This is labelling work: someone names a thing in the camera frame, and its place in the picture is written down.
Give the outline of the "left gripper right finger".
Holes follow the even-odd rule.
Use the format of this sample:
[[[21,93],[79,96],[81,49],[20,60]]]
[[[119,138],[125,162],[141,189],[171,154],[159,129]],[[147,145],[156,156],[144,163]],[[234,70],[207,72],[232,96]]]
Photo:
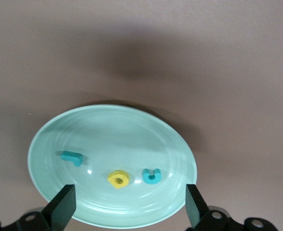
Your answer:
[[[189,231],[276,231],[269,221],[249,217],[244,223],[231,218],[223,208],[208,206],[194,184],[186,185],[185,208],[191,226]]]

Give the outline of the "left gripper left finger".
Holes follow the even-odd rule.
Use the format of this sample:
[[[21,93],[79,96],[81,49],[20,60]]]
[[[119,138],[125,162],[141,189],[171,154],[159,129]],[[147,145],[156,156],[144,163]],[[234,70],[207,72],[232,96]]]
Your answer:
[[[65,185],[40,212],[29,212],[0,231],[63,231],[76,210],[75,186]]]

